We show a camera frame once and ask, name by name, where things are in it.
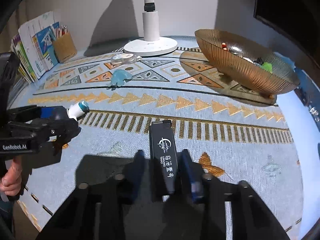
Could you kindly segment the person's left hand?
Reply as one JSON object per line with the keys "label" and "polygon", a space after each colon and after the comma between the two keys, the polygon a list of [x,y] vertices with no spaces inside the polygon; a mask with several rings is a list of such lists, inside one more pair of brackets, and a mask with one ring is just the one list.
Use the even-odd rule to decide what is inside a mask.
{"label": "person's left hand", "polygon": [[16,156],[12,159],[11,166],[1,179],[1,192],[7,196],[16,196],[21,189],[22,183],[22,158]]}

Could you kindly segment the person's left forearm sleeve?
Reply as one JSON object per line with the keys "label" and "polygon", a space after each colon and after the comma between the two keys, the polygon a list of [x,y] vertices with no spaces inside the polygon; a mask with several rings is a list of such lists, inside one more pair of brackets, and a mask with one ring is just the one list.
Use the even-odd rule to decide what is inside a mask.
{"label": "person's left forearm sleeve", "polygon": [[15,239],[13,222],[13,202],[1,199],[1,239]]}

